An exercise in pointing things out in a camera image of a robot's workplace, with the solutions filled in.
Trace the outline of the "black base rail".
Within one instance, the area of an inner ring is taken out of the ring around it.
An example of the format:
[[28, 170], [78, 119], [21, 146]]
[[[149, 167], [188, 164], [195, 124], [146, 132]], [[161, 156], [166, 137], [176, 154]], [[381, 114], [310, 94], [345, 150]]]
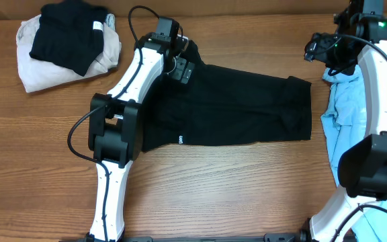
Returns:
[[125, 237], [117, 242], [307, 242], [311, 238], [306, 232], [300, 233], [266, 233], [259, 237], [178, 237], [178, 238], [152, 238], [152, 237]]

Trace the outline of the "light blue t-shirt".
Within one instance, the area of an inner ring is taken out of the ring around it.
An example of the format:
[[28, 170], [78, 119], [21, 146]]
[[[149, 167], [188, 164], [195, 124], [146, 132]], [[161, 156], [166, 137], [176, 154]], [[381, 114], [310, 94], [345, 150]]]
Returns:
[[[364, 80], [359, 66], [352, 75], [339, 73], [328, 75], [325, 69], [323, 80], [331, 84], [329, 104], [321, 116], [326, 136], [331, 171], [339, 184], [337, 167], [342, 154], [363, 140], [366, 131], [366, 97]], [[358, 241], [387, 242], [387, 214], [371, 209], [352, 226]]]

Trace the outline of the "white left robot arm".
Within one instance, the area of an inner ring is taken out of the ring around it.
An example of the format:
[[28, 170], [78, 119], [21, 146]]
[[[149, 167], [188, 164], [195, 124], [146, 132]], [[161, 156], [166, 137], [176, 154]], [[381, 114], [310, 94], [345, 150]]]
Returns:
[[97, 199], [87, 241], [123, 239], [128, 174], [142, 148], [142, 103], [164, 77], [189, 81], [194, 64], [180, 56], [188, 43], [178, 22], [160, 17], [156, 30], [139, 40], [119, 83], [93, 96], [88, 145], [97, 160]]

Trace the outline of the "folded black garment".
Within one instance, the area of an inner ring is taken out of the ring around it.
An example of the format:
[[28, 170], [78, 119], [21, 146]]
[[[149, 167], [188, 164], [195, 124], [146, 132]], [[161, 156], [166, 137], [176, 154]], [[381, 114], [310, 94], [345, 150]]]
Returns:
[[49, 3], [41, 8], [30, 57], [86, 75], [103, 52], [108, 9], [84, 1]]

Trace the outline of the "black t-shirt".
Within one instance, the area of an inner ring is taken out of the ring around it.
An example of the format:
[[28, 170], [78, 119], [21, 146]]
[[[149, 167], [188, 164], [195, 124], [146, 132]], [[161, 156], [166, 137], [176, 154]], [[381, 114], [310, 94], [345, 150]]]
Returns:
[[142, 151], [310, 139], [309, 82], [207, 65], [194, 41], [182, 58], [195, 65], [189, 81], [163, 77], [144, 102]]

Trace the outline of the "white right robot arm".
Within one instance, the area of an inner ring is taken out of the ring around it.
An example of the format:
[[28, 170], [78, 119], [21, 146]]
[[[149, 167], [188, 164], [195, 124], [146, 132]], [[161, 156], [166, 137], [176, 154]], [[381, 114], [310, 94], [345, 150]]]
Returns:
[[361, 69], [366, 98], [366, 132], [344, 152], [339, 186], [325, 207], [287, 241], [351, 241], [349, 229], [387, 200], [387, 18], [382, 1], [352, 0], [334, 16], [334, 34], [315, 33], [305, 46], [307, 61], [320, 61], [329, 75]]

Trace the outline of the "folded beige garment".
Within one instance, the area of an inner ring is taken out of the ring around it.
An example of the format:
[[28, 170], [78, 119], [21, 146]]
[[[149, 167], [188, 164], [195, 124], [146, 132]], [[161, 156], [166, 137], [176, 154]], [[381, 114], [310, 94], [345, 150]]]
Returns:
[[28, 21], [22, 22], [16, 35], [17, 69], [26, 92], [32, 93], [57, 85], [103, 75], [110, 69], [117, 67], [122, 43], [116, 33], [116, 17], [114, 14], [107, 14], [103, 25], [103, 53], [98, 55], [91, 63], [85, 76], [80, 76], [68, 68], [57, 66], [51, 62], [30, 57], [29, 52], [32, 49], [36, 32], [40, 27], [39, 19], [40, 16], [37, 15]]

